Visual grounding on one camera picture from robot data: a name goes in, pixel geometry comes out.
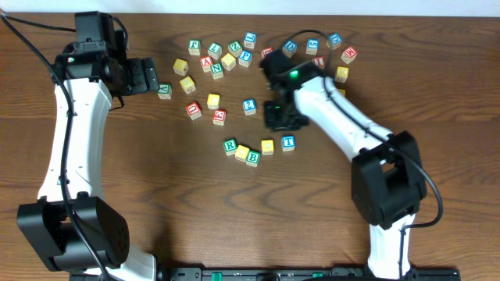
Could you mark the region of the blue T block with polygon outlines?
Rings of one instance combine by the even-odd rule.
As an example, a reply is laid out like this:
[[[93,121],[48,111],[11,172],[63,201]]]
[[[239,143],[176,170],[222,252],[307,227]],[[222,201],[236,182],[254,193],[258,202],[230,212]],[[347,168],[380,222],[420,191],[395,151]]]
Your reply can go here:
[[[295,149],[295,137],[293,135],[282,136],[282,151],[293,151]]]

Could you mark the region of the yellow O block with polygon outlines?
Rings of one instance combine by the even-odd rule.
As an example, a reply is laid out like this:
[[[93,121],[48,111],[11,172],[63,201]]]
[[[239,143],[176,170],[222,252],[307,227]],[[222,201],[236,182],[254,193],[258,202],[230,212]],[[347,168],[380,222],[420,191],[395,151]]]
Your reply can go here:
[[[250,148],[244,145],[238,145],[234,156],[238,161],[246,162],[249,152]]]
[[[274,141],[272,139],[262,140],[261,149],[263,155],[272,155],[274,153]]]

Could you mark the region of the green B block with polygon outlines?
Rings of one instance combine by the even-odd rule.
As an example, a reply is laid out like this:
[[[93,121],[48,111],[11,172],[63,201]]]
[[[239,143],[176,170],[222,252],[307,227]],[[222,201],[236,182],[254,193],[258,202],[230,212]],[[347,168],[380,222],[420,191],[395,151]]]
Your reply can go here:
[[[257,167],[261,158],[261,154],[257,151],[249,151],[245,163],[252,167]]]

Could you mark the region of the green R block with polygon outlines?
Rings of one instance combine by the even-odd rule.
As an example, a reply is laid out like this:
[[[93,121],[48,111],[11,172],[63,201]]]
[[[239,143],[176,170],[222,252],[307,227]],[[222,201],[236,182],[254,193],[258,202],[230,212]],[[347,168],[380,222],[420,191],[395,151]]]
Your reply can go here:
[[[226,156],[234,155],[238,149],[238,144],[236,140],[232,138],[223,142],[223,148]]]

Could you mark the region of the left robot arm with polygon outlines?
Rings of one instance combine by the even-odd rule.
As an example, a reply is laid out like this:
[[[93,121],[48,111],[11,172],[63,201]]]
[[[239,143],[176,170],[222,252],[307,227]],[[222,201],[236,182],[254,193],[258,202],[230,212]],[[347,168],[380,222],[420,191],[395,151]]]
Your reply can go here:
[[[131,245],[126,219],[105,202],[101,174],[113,101],[157,91],[154,62],[127,57],[127,31],[107,13],[77,13],[74,32],[75,42],[48,67],[52,153],[37,200],[19,206],[18,227],[48,270],[72,280],[165,279],[155,256]]]

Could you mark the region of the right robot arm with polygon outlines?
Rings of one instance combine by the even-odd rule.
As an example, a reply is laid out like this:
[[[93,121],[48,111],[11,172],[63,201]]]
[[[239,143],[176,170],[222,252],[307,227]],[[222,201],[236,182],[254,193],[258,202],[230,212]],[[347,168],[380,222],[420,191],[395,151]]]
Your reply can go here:
[[[296,131],[314,122],[341,149],[352,165],[352,200],[370,225],[369,270],[382,279],[405,276],[409,227],[427,195],[415,138],[368,118],[313,62],[295,65],[275,50],[259,66],[275,92],[263,105],[266,127]]]

